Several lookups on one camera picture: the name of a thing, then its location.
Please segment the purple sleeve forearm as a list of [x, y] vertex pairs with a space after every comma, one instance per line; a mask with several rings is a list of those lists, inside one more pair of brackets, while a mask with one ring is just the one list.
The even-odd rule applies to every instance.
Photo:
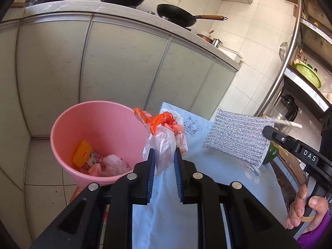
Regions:
[[320, 223], [320, 225], [311, 232], [307, 232], [302, 234], [297, 242], [301, 246], [302, 249], [311, 249], [318, 242], [319, 238], [325, 231], [326, 227], [329, 224], [330, 216], [329, 213], [325, 213], [325, 216]]

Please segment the person's right hand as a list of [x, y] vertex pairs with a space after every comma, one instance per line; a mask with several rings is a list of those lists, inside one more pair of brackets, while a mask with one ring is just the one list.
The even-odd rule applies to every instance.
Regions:
[[[294, 227], [298, 227], [301, 223], [301, 217], [304, 216], [305, 212], [304, 200], [306, 197], [307, 186], [303, 184], [298, 190], [295, 201], [290, 205], [289, 213], [285, 221], [286, 229], [293, 229]], [[316, 215], [304, 233], [314, 231], [318, 228], [329, 208], [326, 198], [320, 196], [311, 197], [307, 204], [311, 209], [316, 211]]]

